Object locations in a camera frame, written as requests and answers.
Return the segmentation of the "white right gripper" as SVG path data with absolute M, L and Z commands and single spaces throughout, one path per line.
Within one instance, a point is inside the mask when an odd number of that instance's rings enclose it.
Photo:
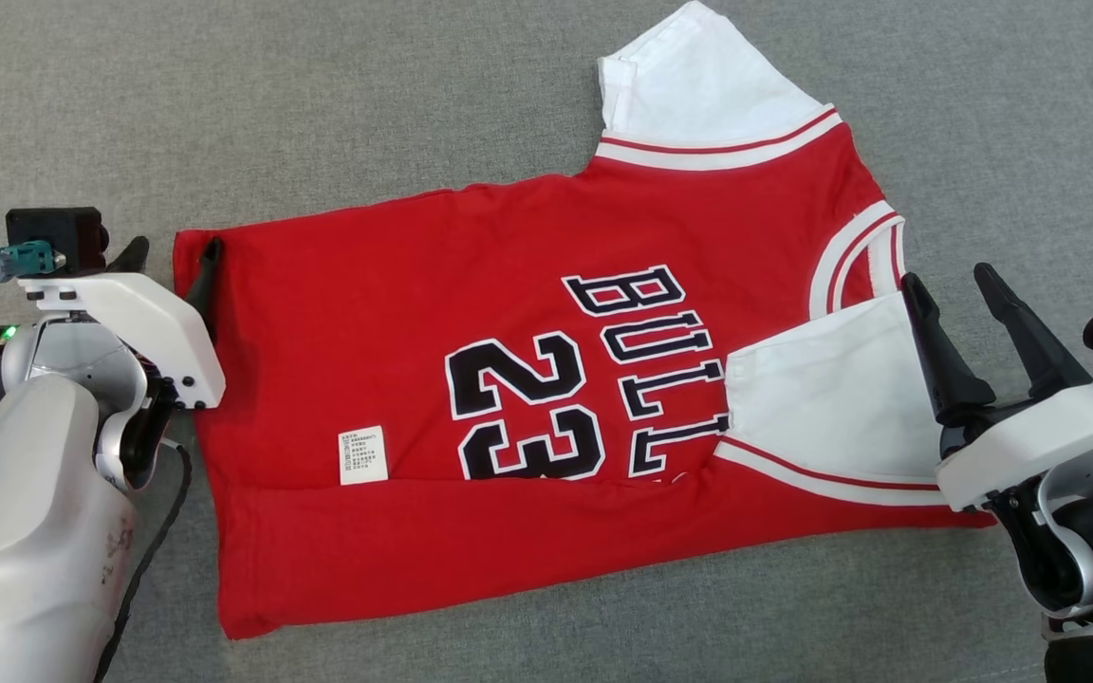
M 980 506 L 991 492 L 1093 450 L 1093 377 L 992 264 L 975 264 L 974 280 L 1027 372 L 1029 398 L 1045 401 L 994 424 L 938 464 L 938 488 L 954 510 Z M 992 405 L 996 395 L 957 353 L 922 280 L 907 273 L 900 291 L 936 422 L 964 425 Z

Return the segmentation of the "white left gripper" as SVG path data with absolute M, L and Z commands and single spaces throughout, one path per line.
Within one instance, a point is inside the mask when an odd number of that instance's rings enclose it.
M 75 278 L 21 278 L 17 285 L 46 313 L 83 313 L 175 381 L 185 407 L 220 405 L 226 390 L 214 344 L 213 303 L 224 242 L 214 237 L 196 260 L 196 276 L 185 301 L 146 272 L 149 239 L 136 236 L 108 272 Z

